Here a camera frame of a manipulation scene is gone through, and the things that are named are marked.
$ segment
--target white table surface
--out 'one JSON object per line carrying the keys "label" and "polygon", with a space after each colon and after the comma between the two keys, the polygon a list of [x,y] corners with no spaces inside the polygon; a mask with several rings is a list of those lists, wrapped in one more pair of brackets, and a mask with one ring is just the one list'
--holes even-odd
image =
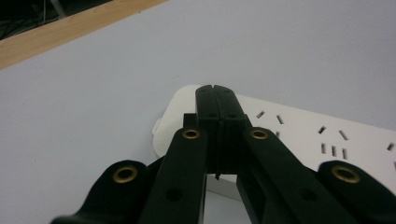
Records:
{"label": "white table surface", "polygon": [[[188,84],[396,131],[395,12],[393,0],[171,0],[0,70],[0,223],[73,214],[112,163],[153,162],[151,128]],[[210,193],[205,223],[249,221]]]}

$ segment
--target gold rivet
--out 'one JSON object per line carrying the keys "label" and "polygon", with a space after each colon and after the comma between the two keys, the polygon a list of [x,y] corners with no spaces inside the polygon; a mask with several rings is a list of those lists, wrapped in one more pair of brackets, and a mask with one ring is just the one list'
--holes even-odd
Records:
{"label": "gold rivet", "polygon": [[341,165],[334,166],[332,168],[332,174],[338,179],[350,184],[356,184],[361,181],[361,177],[355,171]]}
{"label": "gold rivet", "polygon": [[188,129],[183,132],[183,137],[185,137],[187,139],[195,139],[195,138],[198,138],[200,135],[201,134],[194,129]]}
{"label": "gold rivet", "polygon": [[113,175],[116,183],[124,184],[134,180],[137,177],[137,170],[132,165],[120,167]]}
{"label": "gold rivet", "polygon": [[268,133],[262,130],[253,130],[250,132],[250,135],[256,139],[266,139],[268,137]]}

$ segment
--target electrical socket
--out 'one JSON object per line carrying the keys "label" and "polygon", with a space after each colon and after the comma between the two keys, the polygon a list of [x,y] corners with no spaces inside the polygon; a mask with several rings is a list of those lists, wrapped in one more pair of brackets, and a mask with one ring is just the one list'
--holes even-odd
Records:
{"label": "electrical socket", "polygon": [[[183,126],[183,115],[195,113],[195,90],[181,88],[153,128],[158,157],[166,154],[174,133]],[[253,126],[275,133],[306,166],[317,170],[325,161],[346,161],[359,166],[396,194],[396,132],[278,105],[236,94]],[[240,200],[235,175],[213,175],[207,189]]]}

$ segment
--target wooden strip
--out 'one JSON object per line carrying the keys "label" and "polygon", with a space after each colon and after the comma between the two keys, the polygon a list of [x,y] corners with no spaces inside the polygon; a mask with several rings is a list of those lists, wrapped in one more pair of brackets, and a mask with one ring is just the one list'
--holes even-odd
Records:
{"label": "wooden strip", "polygon": [[0,41],[0,69],[122,20],[167,0],[113,0]]}

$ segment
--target power outlet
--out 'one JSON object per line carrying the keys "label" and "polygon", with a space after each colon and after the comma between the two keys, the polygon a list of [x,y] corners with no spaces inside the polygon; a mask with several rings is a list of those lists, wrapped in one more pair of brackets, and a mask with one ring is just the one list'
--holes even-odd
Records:
{"label": "power outlet", "polygon": [[[195,90],[190,85],[173,97],[153,129],[158,157],[166,154],[183,114],[195,112]],[[396,132],[236,94],[253,126],[271,130],[307,167],[317,170],[324,161],[346,161],[359,166],[396,194]],[[210,175],[207,189],[240,200],[235,175]]]}

